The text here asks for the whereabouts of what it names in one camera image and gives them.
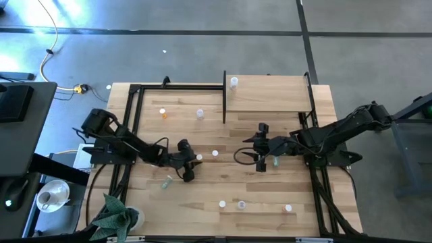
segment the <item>wooden table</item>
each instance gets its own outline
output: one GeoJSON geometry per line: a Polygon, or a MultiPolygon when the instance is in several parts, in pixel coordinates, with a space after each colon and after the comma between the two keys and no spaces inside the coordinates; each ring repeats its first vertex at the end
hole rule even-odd
{"type": "MultiPolygon", "coordinates": [[[[239,90],[244,82],[247,78],[239,79],[239,90]]],[[[120,121],[124,116],[129,85],[114,83],[111,89],[107,108],[120,121]]],[[[261,90],[265,92],[265,82],[261,90]]],[[[314,85],[313,94],[319,124],[324,126],[334,122],[336,116],[330,87],[314,85]]],[[[318,236],[311,177],[302,157],[280,157],[279,167],[274,167],[269,157],[266,173],[256,172],[255,166],[240,165],[232,159],[236,149],[249,146],[242,140],[257,132],[259,122],[269,124],[270,138],[287,136],[300,129],[297,112],[228,111],[226,124],[223,124],[221,104],[222,95],[217,90],[145,91],[138,136],[146,142],[166,136],[170,152],[176,152],[178,141],[187,138],[195,154],[202,154],[204,163],[194,169],[195,180],[184,183],[172,168],[152,167],[138,160],[130,175],[126,205],[141,208],[145,223],[131,235],[318,236]],[[162,118],[160,108],[166,109],[167,119],[162,118]],[[203,120],[196,118],[197,109],[203,109],[203,120]],[[212,156],[213,150],[219,151],[219,156],[212,156]],[[174,181],[167,189],[162,189],[167,175],[174,181]],[[224,209],[219,208],[221,200],[227,202],[224,209]],[[246,202],[243,211],[236,208],[239,200],[246,202]],[[292,205],[289,213],[283,212],[286,204],[292,205]]],[[[92,170],[88,185],[96,170],[92,170]]],[[[103,193],[108,193],[112,170],[113,166],[107,165],[94,184],[91,219],[104,204],[103,193]]],[[[329,167],[328,172],[335,204],[361,232],[350,178],[337,167],[329,167]]],[[[85,198],[78,229],[85,227],[86,203],[85,198]]],[[[331,230],[327,208],[324,206],[323,210],[327,229],[331,230]]]]}

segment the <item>concrete floor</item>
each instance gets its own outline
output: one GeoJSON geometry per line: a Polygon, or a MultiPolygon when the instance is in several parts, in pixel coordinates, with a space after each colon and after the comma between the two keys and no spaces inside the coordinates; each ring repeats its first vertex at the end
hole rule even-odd
{"type": "MultiPolygon", "coordinates": [[[[295,0],[44,0],[57,25],[146,30],[300,30],[295,0]]],[[[432,1],[303,0],[310,31],[430,32],[432,1]]],[[[50,26],[33,0],[9,0],[1,27],[50,26]]],[[[0,34],[0,69],[37,74],[51,34],[0,34]]],[[[430,38],[311,38],[320,84],[330,84],[337,116],[376,100],[390,113],[432,91],[430,38]]],[[[87,83],[107,99],[113,82],[221,82],[229,74],[302,75],[302,37],[60,35],[45,74],[61,86],[87,83]]],[[[91,94],[54,101],[37,152],[75,149],[93,108],[91,94]]],[[[397,200],[405,181],[390,131],[365,133],[348,143],[364,159],[353,166],[364,232],[431,241],[432,196],[397,200]]]]}

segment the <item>plant pot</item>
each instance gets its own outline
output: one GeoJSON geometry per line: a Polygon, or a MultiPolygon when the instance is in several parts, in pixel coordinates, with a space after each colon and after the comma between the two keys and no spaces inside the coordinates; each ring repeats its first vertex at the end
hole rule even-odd
{"type": "Polygon", "coordinates": [[[130,228],[130,231],[140,228],[142,226],[142,224],[144,223],[144,212],[141,209],[136,208],[134,206],[126,206],[126,208],[127,209],[134,209],[135,211],[138,212],[138,220],[135,223],[135,225],[130,228]]]}

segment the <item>wooden board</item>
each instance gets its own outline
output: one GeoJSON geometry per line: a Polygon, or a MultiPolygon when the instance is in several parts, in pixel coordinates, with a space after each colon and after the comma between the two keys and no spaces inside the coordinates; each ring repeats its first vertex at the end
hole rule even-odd
{"type": "Polygon", "coordinates": [[[227,111],[311,110],[303,76],[227,75],[227,111]],[[238,79],[230,89],[231,78],[238,79]]]}
{"type": "MultiPolygon", "coordinates": [[[[113,84],[108,108],[120,120],[124,115],[129,84],[113,84]]],[[[328,86],[313,86],[319,123],[336,120],[328,86]]],[[[138,136],[146,142],[161,137],[170,139],[169,149],[187,138],[196,154],[203,155],[203,164],[194,169],[195,180],[186,184],[172,168],[158,168],[139,161],[132,169],[127,205],[141,208],[145,223],[132,235],[224,235],[224,236],[318,236],[317,216],[308,169],[302,157],[280,157],[280,166],[267,160],[267,172],[254,166],[235,163],[233,152],[249,144],[242,140],[252,136],[259,122],[270,126],[270,135],[288,135],[300,128],[296,113],[228,112],[227,122],[221,120],[220,91],[148,90],[144,96],[138,136]],[[159,113],[166,109],[167,119],[159,113]],[[196,110],[203,109],[205,118],[196,119],[196,110]],[[212,150],[219,156],[213,157],[212,150]],[[162,189],[170,175],[174,181],[162,189]],[[224,209],[218,207],[227,202],[224,209]],[[236,208],[239,200],[246,202],[243,211],[236,208]],[[282,208],[292,205],[292,212],[282,208]]],[[[92,219],[103,206],[103,193],[108,192],[113,166],[107,165],[97,178],[90,200],[92,219]]],[[[90,175],[89,184],[96,169],[90,175]]],[[[353,227],[361,231],[356,201],[350,178],[339,168],[329,168],[335,204],[353,227]]],[[[78,229],[85,227],[85,204],[81,209],[78,229]]],[[[324,207],[327,228],[330,229],[324,207]]]]}

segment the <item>robotic arm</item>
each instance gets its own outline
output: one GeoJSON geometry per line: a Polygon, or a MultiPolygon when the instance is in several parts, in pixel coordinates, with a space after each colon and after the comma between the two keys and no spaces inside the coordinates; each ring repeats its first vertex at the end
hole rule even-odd
{"type": "Polygon", "coordinates": [[[252,138],[243,142],[253,142],[253,148],[241,148],[234,153],[234,160],[243,165],[256,165],[256,170],[265,172],[265,158],[269,155],[296,156],[306,155],[314,157],[319,165],[326,165],[326,160],[321,159],[327,155],[338,153],[337,156],[349,160],[349,164],[362,159],[362,156],[341,149],[345,141],[363,133],[364,131],[382,131],[390,128],[392,118],[383,105],[372,102],[368,105],[357,107],[344,119],[333,122],[322,128],[311,127],[291,132],[291,136],[277,136],[267,138],[269,126],[259,124],[259,131],[252,138]],[[253,162],[242,162],[236,158],[238,152],[245,149],[253,149],[255,153],[243,152],[251,156],[253,162]]]}
{"type": "Polygon", "coordinates": [[[81,128],[82,131],[77,129],[75,131],[83,133],[86,138],[93,137],[107,144],[107,146],[83,148],[91,155],[109,153],[130,161],[135,161],[136,156],[139,156],[144,162],[159,167],[172,167],[176,171],[183,167],[185,172],[182,179],[185,182],[194,179],[192,169],[201,163],[191,162],[195,160],[196,155],[186,139],[178,142],[178,153],[168,153],[168,138],[162,138],[154,144],[147,144],[131,133],[126,126],[120,124],[114,114],[102,109],[93,109],[81,128]],[[158,144],[162,140],[167,141],[167,146],[158,144]]]}

